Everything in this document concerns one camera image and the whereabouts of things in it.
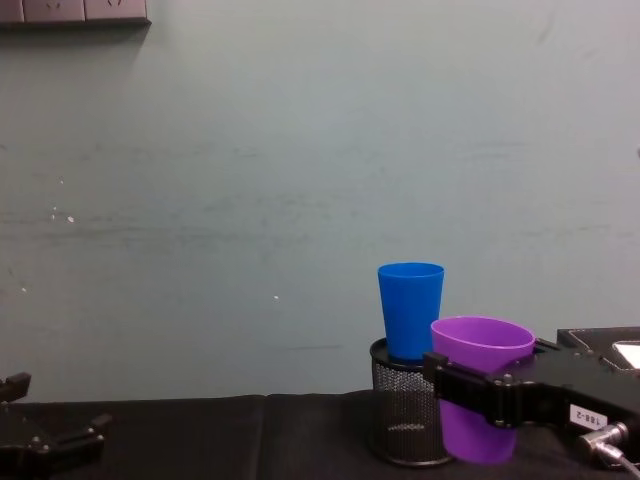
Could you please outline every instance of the wall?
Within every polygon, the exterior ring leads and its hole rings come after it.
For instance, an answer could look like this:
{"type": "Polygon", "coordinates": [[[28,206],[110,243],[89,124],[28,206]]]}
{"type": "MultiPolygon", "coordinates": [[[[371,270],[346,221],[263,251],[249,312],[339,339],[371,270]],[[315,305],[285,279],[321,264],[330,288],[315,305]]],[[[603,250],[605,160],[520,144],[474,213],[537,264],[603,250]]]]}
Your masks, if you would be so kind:
{"type": "Polygon", "coordinates": [[[32,399],[366,388],[396,260],[447,267],[445,315],[638,323],[638,2],[149,7],[0,36],[0,365],[32,399]]]}

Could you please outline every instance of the wall outlet panel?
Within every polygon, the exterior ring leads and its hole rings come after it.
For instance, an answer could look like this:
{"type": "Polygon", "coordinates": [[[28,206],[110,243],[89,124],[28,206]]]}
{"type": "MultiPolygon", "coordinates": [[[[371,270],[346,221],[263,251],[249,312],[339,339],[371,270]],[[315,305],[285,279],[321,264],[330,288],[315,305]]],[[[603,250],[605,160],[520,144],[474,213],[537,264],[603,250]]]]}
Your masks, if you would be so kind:
{"type": "Polygon", "coordinates": [[[146,20],[145,0],[84,0],[87,20],[146,20]]]}
{"type": "Polygon", "coordinates": [[[0,23],[22,23],[22,0],[0,0],[0,23]]]}
{"type": "Polygon", "coordinates": [[[83,22],[83,0],[24,0],[27,23],[83,22]]]}

